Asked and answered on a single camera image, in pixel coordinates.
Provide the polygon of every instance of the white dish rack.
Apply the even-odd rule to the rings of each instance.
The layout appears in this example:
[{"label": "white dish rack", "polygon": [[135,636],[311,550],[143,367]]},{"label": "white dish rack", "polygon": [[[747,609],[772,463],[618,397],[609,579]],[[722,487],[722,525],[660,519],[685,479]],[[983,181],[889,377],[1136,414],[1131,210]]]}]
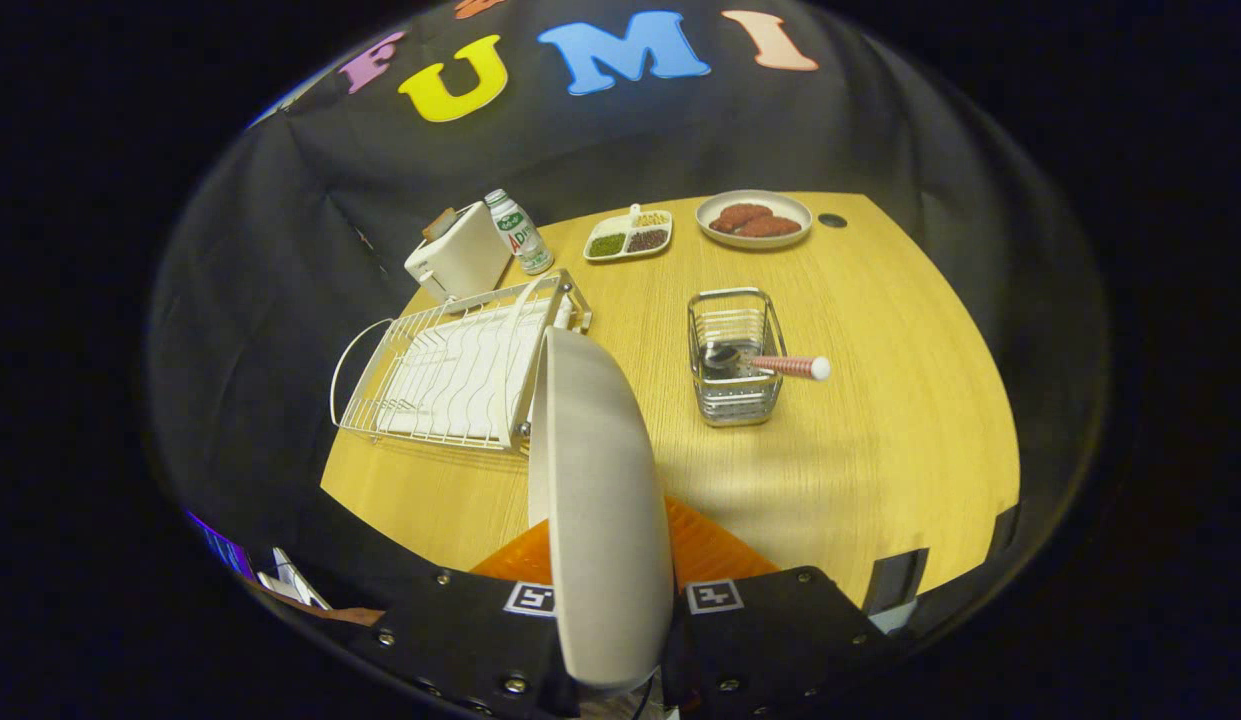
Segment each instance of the white dish rack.
[{"label": "white dish rack", "polygon": [[[386,318],[345,348],[331,377],[331,422],[370,442],[429,442],[526,454],[544,328],[587,331],[593,312],[566,269],[532,282]],[[390,323],[336,418],[336,381],[364,334]]]}]

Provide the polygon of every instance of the wooden table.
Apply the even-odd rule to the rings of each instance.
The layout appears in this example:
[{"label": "wooden table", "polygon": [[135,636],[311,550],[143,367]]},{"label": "wooden table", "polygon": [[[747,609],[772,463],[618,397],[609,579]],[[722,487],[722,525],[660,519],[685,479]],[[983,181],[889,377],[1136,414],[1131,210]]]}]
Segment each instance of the wooden table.
[{"label": "wooden table", "polygon": [[[652,433],[665,493],[782,569],[815,565],[862,603],[872,561],[930,547],[918,592],[985,560],[999,511],[1016,505],[1010,405],[980,333],[939,271],[867,197],[788,192],[815,223],[788,250],[748,252],[699,231],[692,197],[643,205],[674,214],[669,250],[592,264],[598,220],[541,228],[593,307],[588,336],[624,369]],[[511,263],[501,287],[527,282]],[[789,381],[771,421],[710,428],[688,369],[688,300],[753,286],[774,300],[793,355],[828,355],[825,384]],[[405,313],[432,307],[418,292]],[[345,430],[323,489],[388,538],[467,570],[527,529],[527,462],[414,443],[372,446]]]}]

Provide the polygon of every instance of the stainless steel basket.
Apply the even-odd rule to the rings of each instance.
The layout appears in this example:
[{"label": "stainless steel basket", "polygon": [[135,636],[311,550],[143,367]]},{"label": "stainless steel basket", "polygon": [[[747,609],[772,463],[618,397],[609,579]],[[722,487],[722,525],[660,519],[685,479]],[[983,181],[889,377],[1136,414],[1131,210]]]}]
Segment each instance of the stainless steel basket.
[{"label": "stainless steel basket", "polygon": [[736,348],[742,358],[786,355],[784,334],[767,293],[756,287],[699,293],[688,303],[688,350],[696,402],[706,423],[757,425],[771,418],[783,375],[742,362],[710,367],[711,348]]}]

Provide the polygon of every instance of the wire dish rack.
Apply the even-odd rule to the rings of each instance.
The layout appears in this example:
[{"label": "wire dish rack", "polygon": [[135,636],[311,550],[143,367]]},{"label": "wire dish rack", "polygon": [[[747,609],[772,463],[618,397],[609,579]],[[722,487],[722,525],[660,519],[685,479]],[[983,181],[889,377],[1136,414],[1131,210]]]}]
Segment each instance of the wire dish rack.
[{"label": "wire dish rack", "polygon": [[735,348],[743,359],[788,355],[771,297],[756,287],[697,293],[688,303],[688,350],[699,411],[714,427],[757,425],[771,418],[783,375],[740,364],[710,367],[715,348]]},{"label": "wire dish rack", "polygon": [[[534,361],[544,328],[587,331],[593,312],[566,269],[400,319],[345,348],[331,377],[331,422],[370,442],[529,452]],[[364,334],[390,323],[336,418],[336,381]]]}]

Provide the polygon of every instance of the white toaster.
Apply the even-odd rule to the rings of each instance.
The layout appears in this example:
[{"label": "white toaster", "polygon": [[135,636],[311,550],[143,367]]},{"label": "white toaster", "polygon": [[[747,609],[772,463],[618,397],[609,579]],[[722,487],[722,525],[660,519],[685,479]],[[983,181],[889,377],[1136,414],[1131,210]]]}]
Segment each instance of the white toaster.
[{"label": "white toaster", "polygon": [[442,237],[419,242],[402,264],[438,302],[495,290],[514,258],[486,202],[479,200],[455,215],[455,223]]}]

